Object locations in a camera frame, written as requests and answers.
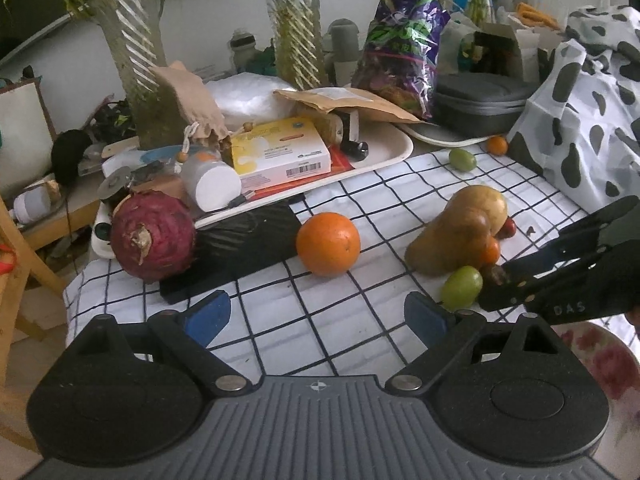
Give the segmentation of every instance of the checkered tablecloth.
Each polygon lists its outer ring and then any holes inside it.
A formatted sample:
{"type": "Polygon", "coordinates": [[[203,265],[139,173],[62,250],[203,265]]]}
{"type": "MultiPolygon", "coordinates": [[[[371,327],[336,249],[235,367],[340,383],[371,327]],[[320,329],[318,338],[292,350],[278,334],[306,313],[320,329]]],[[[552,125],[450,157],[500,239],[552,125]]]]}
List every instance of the checkered tablecloth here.
{"type": "MultiPolygon", "coordinates": [[[[502,243],[502,257],[537,250],[558,229],[585,213],[542,178],[506,157],[471,148],[478,167],[459,173],[447,151],[410,158],[389,168],[313,190],[293,206],[300,221],[322,211],[351,218],[360,232],[362,254],[350,272],[331,280],[306,272],[298,258],[256,272],[223,288],[232,298],[227,327],[210,350],[253,382],[263,374],[376,374],[384,383],[425,347],[404,323],[404,297],[413,290],[440,299],[442,278],[409,272],[403,256],[424,222],[468,184],[500,190],[518,226],[502,243]]],[[[183,310],[202,296],[172,306],[183,310]]],[[[72,341],[101,313],[118,322],[141,322],[168,306],[158,284],[145,285],[114,260],[97,260],[65,293],[72,341]]],[[[515,320],[514,307],[485,313],[489,320],[515,320]]],[[[640,342],[623,316],[598,320],[636,355],[640,342]]]]}

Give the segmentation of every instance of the cow print cloth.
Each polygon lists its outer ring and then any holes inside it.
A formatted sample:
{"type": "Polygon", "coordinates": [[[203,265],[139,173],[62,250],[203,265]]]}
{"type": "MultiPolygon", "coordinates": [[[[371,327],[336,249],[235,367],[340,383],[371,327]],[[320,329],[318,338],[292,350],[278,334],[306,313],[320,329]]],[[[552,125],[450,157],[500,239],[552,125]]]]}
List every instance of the cow print cloth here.
{"type": "Polygon", "coordinates": [[[509,154],[589,213],[640,196],[640,13],[586,7],[511,129],[509,154]]]}

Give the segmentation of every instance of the snack bag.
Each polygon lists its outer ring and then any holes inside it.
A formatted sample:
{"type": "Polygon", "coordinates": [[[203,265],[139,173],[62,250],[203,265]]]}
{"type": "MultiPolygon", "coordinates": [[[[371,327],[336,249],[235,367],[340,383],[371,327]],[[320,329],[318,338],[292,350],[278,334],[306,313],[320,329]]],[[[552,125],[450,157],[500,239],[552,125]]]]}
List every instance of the snack bag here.
{"type": "Polygon", "coordinates": [[[448,21],[437,0],[381,0],[351,85],[430,119],[440,33],[448,21]]]}

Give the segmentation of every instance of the grape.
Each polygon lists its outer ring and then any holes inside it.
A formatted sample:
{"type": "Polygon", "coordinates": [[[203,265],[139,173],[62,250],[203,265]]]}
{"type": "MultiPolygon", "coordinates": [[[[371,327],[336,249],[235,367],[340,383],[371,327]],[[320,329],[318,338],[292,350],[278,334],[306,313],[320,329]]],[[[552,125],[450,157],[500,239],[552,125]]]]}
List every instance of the grape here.
{"type": "Polygon", "coordinates": [[[440,293],[444,308],[455,311],[471,306],[482,290],[482,276],[477,269],[461,267],[445,282],[440,293]]]}
{"type": "Polygon", "coordinates": [[[473,153],[462,148],[454,148],[449,152],[449,163],[458,171],[471,171],[478,165],[473,153]]]}

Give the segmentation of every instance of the floor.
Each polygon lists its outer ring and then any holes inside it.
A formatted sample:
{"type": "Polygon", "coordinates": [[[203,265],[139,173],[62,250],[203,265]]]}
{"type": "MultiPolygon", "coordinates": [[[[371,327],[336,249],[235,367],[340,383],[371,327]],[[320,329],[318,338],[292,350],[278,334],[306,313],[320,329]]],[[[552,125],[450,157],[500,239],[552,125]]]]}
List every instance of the floor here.
{"type": "MultiPolygon", "coordinates": [[[[6,386],[27,396],[65,348],[66,326],[47,331],[38,342],[22,339],[11,347],[6,386]]],[[[26,434],[26,423],[12,421],[12,428],[26,434]]],[[[0,438],[0,480],[16,480],[40,461],[40,456],[0,438]]]]}

